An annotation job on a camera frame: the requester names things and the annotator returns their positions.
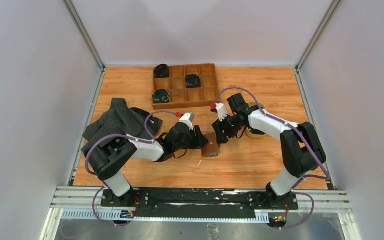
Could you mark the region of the brown leather card holder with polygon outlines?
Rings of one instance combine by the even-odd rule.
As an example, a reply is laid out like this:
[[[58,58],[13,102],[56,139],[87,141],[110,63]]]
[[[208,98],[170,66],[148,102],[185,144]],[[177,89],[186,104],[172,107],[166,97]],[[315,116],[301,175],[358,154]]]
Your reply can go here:
[[[217,157],[219,155],[220,148],[217,143],[216,133],[207,133],[204,137],[208,140],[208,143],[201,149],[201,156],[203,158]]]

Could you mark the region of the yellow oval card tray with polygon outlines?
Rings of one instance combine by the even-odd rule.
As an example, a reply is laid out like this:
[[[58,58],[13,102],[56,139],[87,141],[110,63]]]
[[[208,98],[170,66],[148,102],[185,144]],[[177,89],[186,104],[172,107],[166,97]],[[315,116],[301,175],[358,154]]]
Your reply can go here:
[[[256,102],[249,102],[248,105],[250,107],[253,107],[253,106],[256,106],[257,104]],[[260,105],[262,109],[264,110],[266,109],[266,106],[264,104],[260,104]],[[253,128],[249,128],[249,127],[246,128],[245,134],[251,139],[262,139],[264,136],[267,135],[265,132],[262,132]]]

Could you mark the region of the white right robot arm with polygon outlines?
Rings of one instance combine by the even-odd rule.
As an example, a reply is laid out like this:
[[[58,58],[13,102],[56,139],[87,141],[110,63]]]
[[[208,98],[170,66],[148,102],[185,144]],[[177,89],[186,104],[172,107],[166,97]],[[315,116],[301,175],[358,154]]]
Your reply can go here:
[[[283,168],[267,184],[263,203],[278,209],[292,190],[317,168],[329,177],[324,167],[326,153],[311,123],[282,119],[262,108],[259,102],[249,105],[240,93],[229,97],[227,103],[214,102],[210,106],[211,112],[218,117],[212,127],[219,145],[228,143],[244,128],[262,132],[280,142]]]

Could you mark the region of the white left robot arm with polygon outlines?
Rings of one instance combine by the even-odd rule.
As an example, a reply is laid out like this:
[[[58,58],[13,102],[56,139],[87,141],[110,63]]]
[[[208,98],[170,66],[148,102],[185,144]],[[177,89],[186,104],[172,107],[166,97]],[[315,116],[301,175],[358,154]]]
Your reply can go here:
[[[130,159],[161,163],[174,158],[180,150],[202,149],[208,143],[199,126],[189,127],[186,123],[178,122],[155,140],[129,134],[107,135],[85,149],[83,154],[93,174],[112,190],[115,202],[126,207],[132,203],[133,193],[121,169]]]

